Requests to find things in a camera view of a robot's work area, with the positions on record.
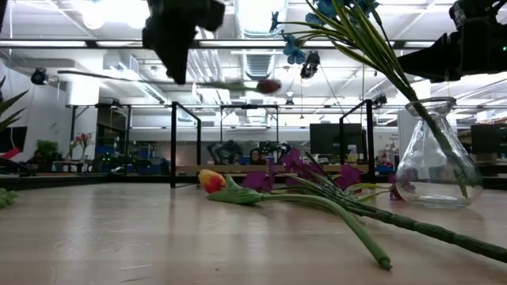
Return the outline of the wooden shelf with black frame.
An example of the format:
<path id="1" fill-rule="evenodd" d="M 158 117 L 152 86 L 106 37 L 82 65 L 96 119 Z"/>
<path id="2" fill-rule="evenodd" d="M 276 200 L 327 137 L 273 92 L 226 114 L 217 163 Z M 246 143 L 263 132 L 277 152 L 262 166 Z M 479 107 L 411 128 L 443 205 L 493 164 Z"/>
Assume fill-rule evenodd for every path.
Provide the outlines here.
<path id="1" fill-rule="evenodd" d="M 343 122 L 342 120 L 345 119 L 348 115 L 355 112 L 358 108 L 366 107 L 366 114 L 367 114 L 367 136 L 363 136 L 363 139 L 366 139 L 368 142 L 368 153 L 364 154 L 364 156 L 368 159 L 368 182 L 375 183 L 375 163 L 372 159 L 372 156 L 374 154 L 373 152 L 373 125 L 372 125 L 372 101 L 370 99 L 367 99 L 366 101 L 361 101 L 358 105 L 354 106 L 352 109 L 350 109 L 348 112 L 344 113 L 342 117 L 340 118 L 340 164 L 343 165 L 345 160 L 345 155 L 342 153 L 345 150 L 345 144 L 342 142 L 343 140 L 343 134 L 345 133 L 343 128 Z M 220 104 L 220 105 L 197 105 L 196 108 L 218 108 L 219 114 L 220 114 L 220 121 L 221 124 L 219 126 L 219 141 L 223 141 L 223 110 L 225 108 L 235 109 L 258 109 L 258 108 L 264 108 L 269 109 L 273 108 L 276 110 L 276 140 L 279 142 L 279 114 L 280 114 L 280 106 L 278 104 Z M 188 110 L 184 105 L 177 101 L 173 101 L 171 103 L 171 126 L 170 126 L 170 187 L 175 188 L 176 184 L 179 183 L 179 179 L 177 178 L 177 163 L 176 163 L 176 156 L 177 156 L 177 110 L 180 109 L 183 112 L 190 115 L 193 119 L 196 120 L 196 164 L 201 165 L 201 134 L 202 134 L 202 122 L 201 119 L 196 116 L 193 112 Z"/>

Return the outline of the silver ventilation duct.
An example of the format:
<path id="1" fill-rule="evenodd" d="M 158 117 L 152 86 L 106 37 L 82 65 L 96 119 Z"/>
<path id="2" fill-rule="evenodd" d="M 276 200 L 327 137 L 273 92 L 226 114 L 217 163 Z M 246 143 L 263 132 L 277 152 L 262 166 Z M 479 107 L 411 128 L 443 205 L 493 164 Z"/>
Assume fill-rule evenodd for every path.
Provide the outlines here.
<path id="1" fill-rule="evenodd" d="M 280 39 L 280 28 L 270 31 L 272 15 L 278 13 L 278 19 L 285 21 L 288 0 L 234 0 L 235 22 L 238 38 L 241 40 Z M 245 76 L 252 80 L 269 78 L 273 75 L 275 55 L 266 50 L 253 50 L 242 57 Z"/>

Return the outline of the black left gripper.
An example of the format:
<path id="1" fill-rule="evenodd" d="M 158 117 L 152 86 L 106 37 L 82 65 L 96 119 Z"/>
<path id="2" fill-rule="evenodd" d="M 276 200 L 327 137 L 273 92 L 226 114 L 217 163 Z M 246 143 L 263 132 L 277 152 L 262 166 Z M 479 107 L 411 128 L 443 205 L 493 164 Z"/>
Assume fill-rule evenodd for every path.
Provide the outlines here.
<path id="1" fill-rule="evenodd" d="M 223 24 L 225 4 L 221 0 L 147 0 L 147 5 L 150 16 L 142 30 L 143 47 L 153 48 L 168 77 L 185 84 L 196 28 L 216 31 Z"/>

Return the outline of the black background rig frame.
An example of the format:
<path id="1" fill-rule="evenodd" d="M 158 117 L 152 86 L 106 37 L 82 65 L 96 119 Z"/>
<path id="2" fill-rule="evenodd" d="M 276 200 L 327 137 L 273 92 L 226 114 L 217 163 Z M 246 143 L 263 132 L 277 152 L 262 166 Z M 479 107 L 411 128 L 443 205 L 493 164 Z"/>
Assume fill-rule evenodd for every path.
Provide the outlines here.
<path id="1" fill-rule="evenodd" d="M 113 109 L 120 109 L 120 108 L 126 108 L 127 114 L 125 115 L 125 128 L 124 128 L 124 145 L 123 145 L 123 152 L 124 155 L 129 156 L 130 155 L 130 130 L 132 127 L 132 105 L 131 104 L 106 104 L 106 103 L 97 103 L 97 104 L 68 104 L 68 108 L 72 109 L 71 113 L 71 141 L 73 142 L 76 138 L 75 134 L 75 125 L 77 118 L 82 115 L 87 109 L 89 108 L 107 108 L 110 112 L 113 111 Z"/>

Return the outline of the dark red artificial tulip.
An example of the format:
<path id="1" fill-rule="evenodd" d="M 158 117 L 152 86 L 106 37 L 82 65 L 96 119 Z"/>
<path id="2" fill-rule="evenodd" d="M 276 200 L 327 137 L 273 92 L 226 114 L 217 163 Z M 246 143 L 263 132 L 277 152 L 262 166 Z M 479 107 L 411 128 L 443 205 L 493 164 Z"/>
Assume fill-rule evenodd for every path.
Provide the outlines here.
<path id="1" fill-rule="evenodd" d="M 118 78 L 118 77 L 112 77 L 112 76 L 103 75 L 103 74 L 95 74 L 95 73 L 76 71 L 76 70 L 58 70 L 57 74 L 58 75 L 77 75 L 77 76 L 84 76 L 84 77 L 104 79 L 104 80 L 113 80 L 113 81 L 119 81 L 119 82 L 176 85 L 176 82 Z M 276 79 L 262 79 L 262 80 L 256 82 L 254 87 L 247 86 L 245 84 L 245 82 L 196 82 L 196 85 L 214 88 L 214 89 L 226 89 L 229 91 L 249 91 L 249 92 L 262 93 L 262 94 L 276 93 L 282 87 L 281 82 Z"/>

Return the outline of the white column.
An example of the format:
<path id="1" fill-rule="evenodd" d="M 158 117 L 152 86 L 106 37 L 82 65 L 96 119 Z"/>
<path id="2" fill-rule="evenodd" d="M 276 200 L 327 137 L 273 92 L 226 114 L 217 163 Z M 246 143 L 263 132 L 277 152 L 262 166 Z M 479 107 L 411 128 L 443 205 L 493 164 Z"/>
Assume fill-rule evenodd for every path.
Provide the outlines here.
<path id="1" fill-rule="evenodd" d="M 399 155 L 400 158 L 403 158 L 410 144 L 414 128 L 417 125 L 417 119 L 413 117 L 406 109 L 398 111 L 397 116 Z"/>

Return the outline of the potted artificial succulent plant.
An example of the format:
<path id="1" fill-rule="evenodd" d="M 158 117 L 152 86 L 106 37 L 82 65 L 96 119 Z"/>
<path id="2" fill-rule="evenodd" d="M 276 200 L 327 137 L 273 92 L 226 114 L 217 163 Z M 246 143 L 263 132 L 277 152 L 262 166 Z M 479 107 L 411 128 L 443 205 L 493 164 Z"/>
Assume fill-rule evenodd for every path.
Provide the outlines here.
<path id="1" fill-rule="evenodd" d="M 0 133 L 2 133 L 7 127 L 16 123 L 20 119 L 20 114 L 25 110 L 25 108 L 19 109 L 18 111 L 12 113 L 7 116 L 5 119 L 1 120 L 3 114 L 12 107 L 15 103 L 17 103 L 28 91 L 24 91 L 17 96 L 11 97 L 8 100 L 4 100 L 2 97 L 1 88 L 5 83 L 6 77 L 0 81 Z M 15 191 L 8 191 L 4 188 L 0 188 L 0 209 L 13 206 L 16 203 L 16 199 L 18 198 L 18 194 Z"/>

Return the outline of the black ceiling spotlight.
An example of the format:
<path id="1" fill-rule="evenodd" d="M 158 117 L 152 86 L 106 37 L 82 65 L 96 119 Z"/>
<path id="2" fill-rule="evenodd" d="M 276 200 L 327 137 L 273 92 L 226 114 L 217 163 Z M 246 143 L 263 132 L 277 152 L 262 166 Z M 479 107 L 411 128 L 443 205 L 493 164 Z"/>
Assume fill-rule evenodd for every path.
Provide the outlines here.
<path id="1" fill-rule="evenodd" d="M 31 76 L 31 82 L 37 86 L 43 86 L 48 83 L 47 70 L 44 67 L 37 67 Z"/>
<path id="2" fill-rule="evenodd" d="M 320 56 L 317 51 L 311 51 L 306 58 L 305 63 L 302 65 L 300 77 L 302 79 L 312 78 L 318 71 L 320 66 Z"/>

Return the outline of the blue artificial flower bunch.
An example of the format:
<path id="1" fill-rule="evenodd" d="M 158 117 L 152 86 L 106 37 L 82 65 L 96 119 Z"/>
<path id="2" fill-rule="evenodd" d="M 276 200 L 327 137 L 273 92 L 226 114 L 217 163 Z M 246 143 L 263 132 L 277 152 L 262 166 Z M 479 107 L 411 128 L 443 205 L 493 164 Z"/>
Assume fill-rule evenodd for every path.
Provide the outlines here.
<path id="1" fill-rule="evenodd" d="M 305 21 L 292 22 L 293 25 L 308 27 L 307 31 L 285 32 L 279 26 L 278 13 L 272 13 L 270 32 L 278 31 L 291 51 L 300 51 L 308 40 L 323 36 L 344 55 L 369 66 L 386 78 L 409 100 L 409 106 L 424 121 L 424 125 L 433 133 L 443 154 L 451 164 L 452 173 L 461 196 L 467 198 L 465 165 L 459 161 L 458 154 L 452 149 L 451 139 L 444 134 L 446 119 L 444 115 L 432 114 L 417 95 L 402 71 L 387 34 L 369 21 L 372 14 L 380 29 L 382 21 L 375 11 L 371 0 L 317 0 L 315 4 L 307 2 L 312 12 Z"/>

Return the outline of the yellow-red artificial tulip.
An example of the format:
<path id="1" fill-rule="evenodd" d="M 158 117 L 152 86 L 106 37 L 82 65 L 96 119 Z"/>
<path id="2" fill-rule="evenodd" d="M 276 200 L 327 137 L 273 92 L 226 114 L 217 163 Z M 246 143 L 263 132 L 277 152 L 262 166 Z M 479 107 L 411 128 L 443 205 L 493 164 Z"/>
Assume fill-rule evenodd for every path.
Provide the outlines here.
<path id="1" fill-rule="evenodd" d="M 392 269 L 391 259 L 382 247 L 371 238 L 358 221 L 342 205 L 331 199 L 306 193 L 295 194 L 285 190 L 280 190 L 275 194 L 260 193 L 254 189 L 239 186 L 230 175 L 222 177 L 218 173 L 214 173 L 207 169 L 200 172 L 199 179 L 204 190 L 208 194 L 207 198 L 216 202 L 254 205 L 262 201 L 285 201 L 324 207 L 339 216 L 345 222 L 383 270 L 390 271 Z"/>

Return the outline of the purple artificial flower bunch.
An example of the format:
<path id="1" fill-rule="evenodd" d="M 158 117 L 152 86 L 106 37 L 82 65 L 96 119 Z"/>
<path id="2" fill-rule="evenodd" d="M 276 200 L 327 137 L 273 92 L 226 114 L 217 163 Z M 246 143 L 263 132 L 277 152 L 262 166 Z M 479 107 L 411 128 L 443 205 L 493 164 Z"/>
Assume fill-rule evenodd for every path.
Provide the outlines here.
<path id="1" fill-rule="evenodd" d="M 307 174 L 311 178 L 292 177 L 293 184 L 275 191 L 273 190 L 273 170 L 270 171 L 270 174 L 254 171 L 246 175 L 243 187 L 268 192 L 268 195 L 263 196 L 264 200 L 300 202 L 319 205 L 329 209 L 344 220 L 373 255 L 377 263 L 386 270 L 391 269 L 390 258 L 365 232 L 363 227 L 359 225 L 358 221 L 353 217 L 354 215 L 369 217 L 405 230 L 418 232 L 419 234 L 448 244 L 457 245 L 473 253 L 507 263 L 507 249 L 505 248 L 457 234 L 440 226 L 418 222 L 406 216 L 395 215 L 389 211 L 380 210 L 379 208 L 362 203 L 361 199 L 356 199 L 348 193 L 343 192 L 340 186 L 336 182 L 333 182 L 328 173 L 322 168 L 315 172 L 311 170 L 308 164 L 304 164 L 301 173 L 303 175 Z"/>

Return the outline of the green background potted plant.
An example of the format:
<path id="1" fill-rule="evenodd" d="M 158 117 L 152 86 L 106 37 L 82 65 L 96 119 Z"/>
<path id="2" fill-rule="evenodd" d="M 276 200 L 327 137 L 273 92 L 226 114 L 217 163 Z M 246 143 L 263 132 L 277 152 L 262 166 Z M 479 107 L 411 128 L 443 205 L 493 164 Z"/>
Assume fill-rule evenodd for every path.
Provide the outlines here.
<path id="1" fill-rule="evenodd" d="M 50 140 L 38 140 L 36 152 L 45 160 L 53 159 L 59 152 L 59 144 Z"/>

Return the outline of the round-bellied clear glass vase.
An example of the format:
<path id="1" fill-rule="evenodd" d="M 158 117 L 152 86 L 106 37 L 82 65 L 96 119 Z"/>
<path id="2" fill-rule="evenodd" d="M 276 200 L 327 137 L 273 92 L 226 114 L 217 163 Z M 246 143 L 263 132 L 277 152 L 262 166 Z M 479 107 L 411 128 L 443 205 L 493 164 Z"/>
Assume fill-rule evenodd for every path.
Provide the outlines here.
<path id="1" fill-rule="evenodd" d="M 482 176 L 447 115 L 453 97 L 430 97 L 406 105 L 417 120 L 399 162 L 395 186 L 400 196 L 428 207 L 468 207 L 480 197 Z"/>

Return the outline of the black aluminium table frame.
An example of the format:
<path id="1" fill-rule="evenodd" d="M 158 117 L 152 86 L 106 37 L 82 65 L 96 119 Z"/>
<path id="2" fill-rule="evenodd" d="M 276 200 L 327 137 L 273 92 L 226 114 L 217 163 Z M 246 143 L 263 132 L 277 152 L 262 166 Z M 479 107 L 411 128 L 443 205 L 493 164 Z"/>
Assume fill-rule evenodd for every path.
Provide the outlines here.
<path id="1" fill-rule="evenodd" d="M 65 186 L 107 184 L 107 183 L 146 183 L 170 184 L 171 176 L 164 175 L 76 175 L 76 176 L 38 176 L 38 177 L 0 177 L 0 188 L 22 191 L 37 188 L 58 188 Z M 176 177 L 175 184 L 196 184 L 196 177 Z M 482 179 L 484 189 L 507 191 L 507 178 L 485 177 Z"/>

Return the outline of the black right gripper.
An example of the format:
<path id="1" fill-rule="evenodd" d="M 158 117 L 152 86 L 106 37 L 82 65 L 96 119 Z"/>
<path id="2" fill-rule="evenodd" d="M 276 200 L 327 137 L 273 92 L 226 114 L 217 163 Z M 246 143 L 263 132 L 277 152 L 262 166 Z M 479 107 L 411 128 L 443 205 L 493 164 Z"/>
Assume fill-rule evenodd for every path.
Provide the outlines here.
<path id="1" fill-rule="evenodd" d="M 455 82 L 507 70 L 507 24 L 497 14 L 507 0 L 456 0 L 449 9 L 456 30 L 430 47 L 398 57 L 407 74 L 431 82 Z"/>

